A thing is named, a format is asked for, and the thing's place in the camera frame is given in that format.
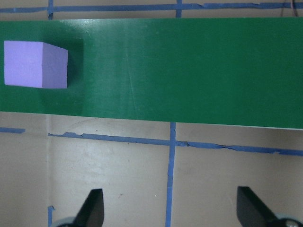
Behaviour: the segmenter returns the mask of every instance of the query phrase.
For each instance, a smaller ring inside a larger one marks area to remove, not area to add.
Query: green board
[[[0,111],[303,128],[303,18],[0,22]],[[5,86],[3,41],[69,51],[68,88]]]

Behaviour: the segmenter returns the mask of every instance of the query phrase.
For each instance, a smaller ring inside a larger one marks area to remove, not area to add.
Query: floor
[[[54,1],[55,6],[164,3],[175,1]],[[1,2],[0,9],[47,5],[12,0]],[[175,10],[60,12],[53,19],[175,16]],[[182,17],[280,16],[292,16],[292,10],[182,11]],[[0,13],[0,20],[47,18],[46,11]],[[47,226],[51,206],[53,221],[75,216],[90,189],[103,188],[104,227],[240,227],[239,185],[251,187],[275,213],[302,220],[302,130],[0,112],[0,144],[0,226]]]

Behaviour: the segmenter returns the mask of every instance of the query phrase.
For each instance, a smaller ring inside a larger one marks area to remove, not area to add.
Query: cube
[[[43,42],[4,41],[4,84],[67,88],[67,53]]]

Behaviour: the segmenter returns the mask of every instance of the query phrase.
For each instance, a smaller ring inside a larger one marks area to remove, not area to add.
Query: blue tape line
[[[154,11],[154,10],[182,10],[182,9],[278,9],[290,8],[290,3],[205,3],[195,4],[158,4],[158,5],[117,5],[117,6],[57,6],[54,12],[79,11]],[[297,9],[303,9],[303,2],[295,4]]]
[[[294,4],[296,9],[303,9],[303,2]],[[49,0],[48,7],[32,8],[4,8],[0,13],[33,13],[47,10],[49,15],[54,12],[82,12],[82,11],[154,11],[154,10],[191,10],[191,9],[279,9],[291,8],[288,2],[263,2],[263,3],[177,3],[177,4],[155,4],[155,5],[116,5],[116,6],[53,6],[53,0]]]
[[[177,0],[177,4],[178,5],[182,5],[182,0]],[[176,18],[181,18],[182,17],[182,10],[181,9],[177,9],[176,10]]]
[[[36,13],[45,10],[47,10],[47,7],[4,8],[4,9],[0,9],[0,13]]]
[[[200,143],[200,142],[187,142],[187,141],[176,141],[176,146],[206,148],[206,149],[226,148],[226,149],[231,149],[231,150],[235,150],[235,151],[303,156],[303,150],[293,150],[293,149],[262,148],[262,147],[235,146],[235,145],[226,146],[226,145],[218,145],[218,144],[214,144],[214,143]]]
[[[11,128],[0,128],[0,132],[12,132],[12,133],[23,133],[24,129],[11,129]],[[170,146],[170,140],[156,140],[156,139],[144,139],[135,137],[122,137],[122,136],[106,136],[106,135],[96,135],[96,134],[82,134],[78,135],[74,132],[66,132],[63,135],[48,134],[54,137],[67,137],[67,138],[77,138],[77,139],[89,139],[89,140],[105,140],[105,141],[115,141],[115,142],[127,142],[127,143],[142,143],[142,144],[152,144],[152,145],[162,145]],[[293,150],[293,149],[280,149],[280,148],[263,148],[263,147],[250,147],[250,146],[227,146],[219,145],[215,143],[202,143],[202,142],[190,142],[190,141],[175,141],[175,145],[178,147],[194,147],[194,148],[205,148],[205,149],[231,149],[236,151],[244,152],[256,152],[256,153],[267,153],[280,155],[294,155],[303,156],[303,150]]]
[[[175,147],[176,147],[176,123],[170,123],[170,140],[169,140],[169,167],[167,171],[167,194],[166,194],[166,218],[165,227],[171,225],[171,208],[173,194],[173,178],[175,164]]]
[[[17,133],[22,134],[25,132],[25,129],[15,129],[15,128],[0,128],[0,132],[8,132],[8,133]]]
[[[66,132],[63,135],[53,135],[49,136],[56,137],[68,137],[68,138],[78,138],[78,139],[89,139],[89,140],[105,140],[105,141],[115,141],[115,142],[126,142],[126,143],[142,143],[142,144],[153,144],[153,145],[169,145],[169,140],[156,140],[156,139],[144,139],[135,137],[123,137],[123,136],[106,136],[106,135],[96,135],[96,134],[82,134],[77,135],[74,132]]]
[[[53,19],[53,0],[48,0],[48,8],[47,8],[48,19]]]
[[[53,211],[55,210],[55,208],[53,206],[49,206],[47,208],[47,224],[48,227],[50,227],[53,223]]]

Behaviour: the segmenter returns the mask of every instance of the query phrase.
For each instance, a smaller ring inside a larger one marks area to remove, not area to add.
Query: wire
[[[290,0],[290,7],[292,8],[293,16],[297,17],[298,16],[298,12],[297,12],[297,10],[294,7],[294,0]]]

